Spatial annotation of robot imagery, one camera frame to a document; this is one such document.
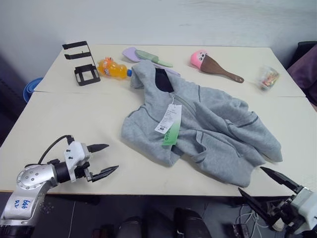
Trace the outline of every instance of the bottle cap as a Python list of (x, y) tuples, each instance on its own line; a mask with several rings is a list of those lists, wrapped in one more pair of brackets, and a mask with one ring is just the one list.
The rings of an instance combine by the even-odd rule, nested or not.
[(128, 69), (128, 70), (127, 70), (127, 75), (128, 75), (129, 77), (131, 77), (131, 75), (132, 75), (132, 70)]

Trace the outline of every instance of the white table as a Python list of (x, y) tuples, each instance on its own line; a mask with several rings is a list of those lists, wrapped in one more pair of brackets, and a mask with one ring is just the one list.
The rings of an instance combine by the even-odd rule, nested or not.
[[(126, 46), (91, 47), (93, 52), (100, 49), (98, 52), (100, 58), (106, 55), (113, 56), (114, 48), (122, 51)], [(159, 52), (155, 50), (160, 48), (161, 55), (162, 52), (169, 51), (177, 53), (173, 47), (138, 48), (148, 49), (149, 52), (155, 54)], [(199, 49), (199, 47), (175, 48), (180, 49), (179, 56), (184, 56), (184, 51), (190, 53)], [(228, 67), (227, 70), (241, 75), (246, 82), (238, 84), (218, 76), (198, 73), (196, 69), (185, 65), (185, 62), (179, 63), (179, 61), (187, 60), (183, 57), (178, 58), (179, 61), (171, 60), (170, 57), (164, 58), (161, 55), (160, 57), (162, 60), (172, 61), (175, 64), (175, 70), (184, 77), (187, 74), (192, 75), (191, 81), (231, 91), (232, 95), (248, 102), (250, 110), (257, 112), (263, 123), (282, 144), (284, 161), (277, 164), (266, 163), (265, 166), (284, 173), (312, 190), (317, 190), (317, 117), (301, 90), (294, 84), (270, 49), (207, 48), (208, 51), (211, 49), (215, 49), (219, 58), (225, 59), (225, 55), (230, 56), (228, 60), (232, 64), (228, 66), (232, 68)], [(254, 57), (253, 60), (248, 60), (249, 63), (253, 62), (253, 66), (260, 66), (262, 61), (273, 66), (281, 73), (281, 80), (267, 94), (259, 93), (252, 83), (247, 82), (257, 70), (252, 67), (241, 70), (243, 64), (239, 61), (237, 61), (237, 64), (240, 64), (239, 67), (233, 64), (232, 57), (238, 51)], [(225, 61), (220, 62), (218, 57), (217, 61), (225, 67)], [(110, 147), (95, 153), (91, 160), (93, 172), (98, 173), (101, 169), (114, 165), (119, 165), (119, 168), (111, 176), (98, 182), (87, 183), (85, 179), (79, 179), (73, 184), (69, 182), (60, 184), (52, 192), (240, 195), (236, 186), (223, 184), (203, 175), (186, 160), (180, 159), (173, 167), (166, 168), (124, 144), (120, 138), (123, 120), (143, 103), (143, 90), (130, 88), (128, 80), (118, 81), (109, 78), (103, 78), (100, 83), (80, 87), (75, 82), (73, 68), (66, 69), (67, 63), (68, 61), (63, 63), (61, 55), (56, 59), (42, 83), (37, 87), (40, 92), (33, 94), (2, 145), (0, 149), (1, 190), (14, 190), (16, 176), (25, 164), (37, 162), (46, 148), (59, 136), (72, 134), (76, 140), (86, 144), (110, 144)], [(63, 160), (65, 147), (65, 142), (59, 143), (48, 153), (46, 161), (55, 158)], [(252, 173), (251, 184), (246, 191), (257, 196), (291, 194), (290, 190), (278, 185), (258, 168)]]

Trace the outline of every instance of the floor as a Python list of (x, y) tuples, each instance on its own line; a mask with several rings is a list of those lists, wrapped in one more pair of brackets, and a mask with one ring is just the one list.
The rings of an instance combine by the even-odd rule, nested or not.
[[(3, 210), (10, 193), (0, 193), (0, 211)], [(148, 209), (160, 211), (172, 219), (176, 207), (198, 212), (205, 221), (213, 238), (235, 237), (232, 224), (239, 216), (240, 207), (233, 206), (231, 199), (200, 196), (98, 196), (98, 205), (53, 197), (48, 195), (39, 222), (32, 238), (90, 238), (92, 231), (105, 224), (118, 228), (120, 223), (132, 216), (142, 217)], [(250, 212), (248, 206), (242, 213)], [(254, 222), (248, 222), (251, 234)], [(253, 238), (283, 238), (284, 232), (276, 233), (269, 228), (255, 229)]]

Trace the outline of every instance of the pink brush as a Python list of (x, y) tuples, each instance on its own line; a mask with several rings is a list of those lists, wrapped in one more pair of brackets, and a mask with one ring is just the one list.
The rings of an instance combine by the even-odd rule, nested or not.
[[(129, 60), (133, 61), (133, 62), (140, 62), (142, 59), (140, 59), (136, 54), (135, 54), (135, 51), (136, 51), (136, 48), (135, 47), (129, 47), (127, 49), (125, 49), (122, 54), (124, 56), (126, 56)], [(159, 64), (156, 64), (156, 63), (153, 63), (155, 67), (158, 67), (158, 68), (162, 68), (162, 69), (165, 69), (165, 71), (168, 71), (170, 73), (173, 73), (173, 74), (176, 74), (178, 76), (180, 76), (180, 74), (170, 68), (167, 68), (167, 67), (164, 67), (162, 65), (159, 65)]]

